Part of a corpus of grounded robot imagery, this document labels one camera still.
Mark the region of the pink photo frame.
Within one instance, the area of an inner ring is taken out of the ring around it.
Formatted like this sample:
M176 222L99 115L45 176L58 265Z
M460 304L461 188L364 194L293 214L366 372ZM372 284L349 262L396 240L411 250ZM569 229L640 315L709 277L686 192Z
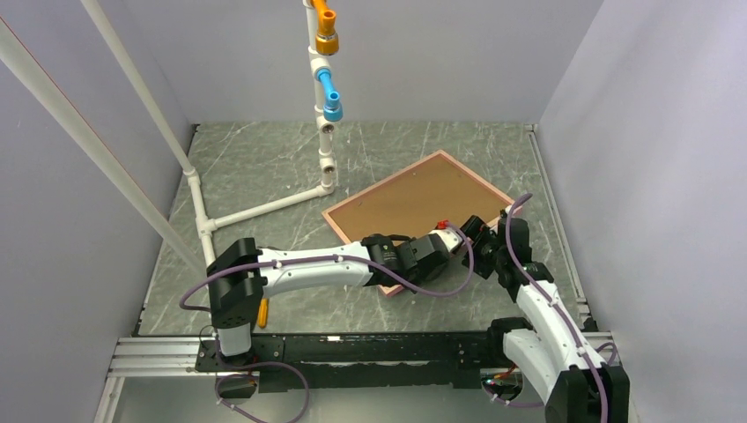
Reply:
M447 262L448 266L454 256L465 257L473 250L460 226L472 215L492 226L512 202L508 194L485 178L448 153L437 151L329 207L322 216L346 244L373 234L419 238L434 230L440 221L448 220L464 240ZM430 282L421 286L404 282L377 287L388 292L407 288L415 293L448 297L466 286L461 283L449 291L438 292L427 288Z

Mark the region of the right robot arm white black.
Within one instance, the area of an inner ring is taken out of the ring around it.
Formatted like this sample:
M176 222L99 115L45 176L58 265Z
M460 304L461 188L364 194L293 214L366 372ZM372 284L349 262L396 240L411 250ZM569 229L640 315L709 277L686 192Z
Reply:
M626 422L630 379L609 363L570 317L548 268L532 257L526 220L501 216L490 228L478 216L461 227L472 252L462 263L482 278L497 275L521 317L488 329L490 362L516 365L543 401L548 422Z

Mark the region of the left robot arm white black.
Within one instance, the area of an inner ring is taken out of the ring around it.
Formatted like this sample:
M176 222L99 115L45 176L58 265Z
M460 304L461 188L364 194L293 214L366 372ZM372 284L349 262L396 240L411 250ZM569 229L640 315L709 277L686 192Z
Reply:
M234 242L206 269L218 358L232 370L253 358L252 331L264 298L322 286L421 286L436 278L462 239L450 229L419 238L369 235L327 249L260 249L254 239Z

